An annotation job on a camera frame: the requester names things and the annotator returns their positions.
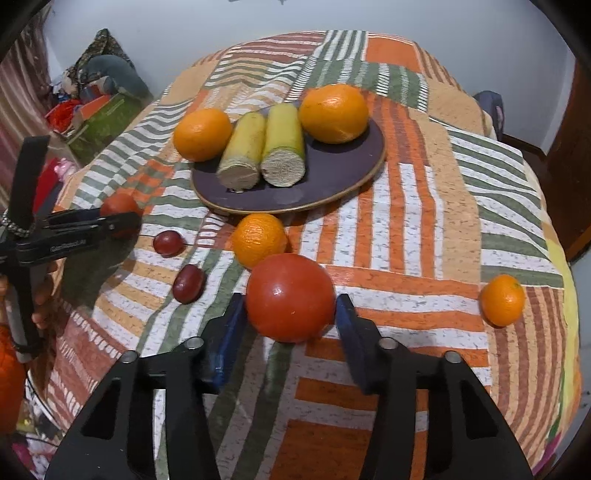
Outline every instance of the finger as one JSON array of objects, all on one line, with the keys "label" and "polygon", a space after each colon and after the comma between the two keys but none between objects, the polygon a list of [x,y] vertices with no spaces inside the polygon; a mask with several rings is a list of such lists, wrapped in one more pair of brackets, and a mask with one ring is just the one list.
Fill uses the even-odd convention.
[{"label": "finger", "polygon": [[0,297],[4,298],[8,292],[8,277],[0,275]]},{"label": "finger", "polygon": [[39,285],[35,295],[33,296],[33,301],[35,305],[43,305],[47,300],[51,298],[51,294],[53,293],[53,278],[49,275],[45,277],[43,283]]},{"label": "finger", "polygon": [[50,317],[53,314],[53,305],[52,302],[48,301],[43,305],[39,305],[35,309],[35,313],[31,317],[33,323],[37,325],[37,328],[44,329],[47,328],[49,323]]}]

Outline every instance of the pile of clutter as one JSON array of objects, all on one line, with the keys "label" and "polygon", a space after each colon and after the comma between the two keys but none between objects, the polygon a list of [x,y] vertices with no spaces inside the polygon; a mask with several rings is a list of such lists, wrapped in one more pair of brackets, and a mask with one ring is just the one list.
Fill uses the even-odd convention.
[{"label": "pile of clutter", "polygon": [[68,138],[119,92],[149,103],[149,88],[107,28],[100,30],[78,61],[54,82],[58,104],[47,115],[51,129]]}]

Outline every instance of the green box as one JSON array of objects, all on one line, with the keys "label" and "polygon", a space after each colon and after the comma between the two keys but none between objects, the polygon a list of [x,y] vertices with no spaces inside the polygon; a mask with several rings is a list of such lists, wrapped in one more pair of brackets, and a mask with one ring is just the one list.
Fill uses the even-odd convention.
[{"label": "green box", "polygon": [[117,93],[73,134],[67,145],[81,165],[88,165],[142,111],[138,99]]}]

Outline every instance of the striped curtain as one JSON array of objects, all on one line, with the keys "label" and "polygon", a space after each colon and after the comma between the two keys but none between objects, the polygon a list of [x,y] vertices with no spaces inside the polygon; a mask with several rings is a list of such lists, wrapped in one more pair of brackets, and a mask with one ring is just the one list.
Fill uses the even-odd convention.
[{"label": "striped curtain", "polygon": [[51,132],[45,115],[51,109],[51,86],[43,24],[50,7],[35,15],[0,63],[0,207],[6,208],[25,137],[51,135],[47,157],[72,158]]}]

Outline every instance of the hand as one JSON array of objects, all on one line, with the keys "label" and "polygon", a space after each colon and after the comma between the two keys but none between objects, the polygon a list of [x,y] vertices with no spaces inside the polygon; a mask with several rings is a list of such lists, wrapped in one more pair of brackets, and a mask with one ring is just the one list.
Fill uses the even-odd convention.
[{"label": "hand", "polygon": [[[55,272],[57,270],[57,264],[51,262],[47,270],[48,273]],[[8,323],[6,315],[6,306],[4,300],[8,292],[8,279],[4,275],[0,275],[0,325]],[[39,285],[33,294],[33,302],[35,303],[35,313],[31,317],[33,323],[37,325],[37,328],[43,330],[46,329],[53,317],[54,304],[53,304],[53,278],[51,275],[47,275],[41,285]]]}]

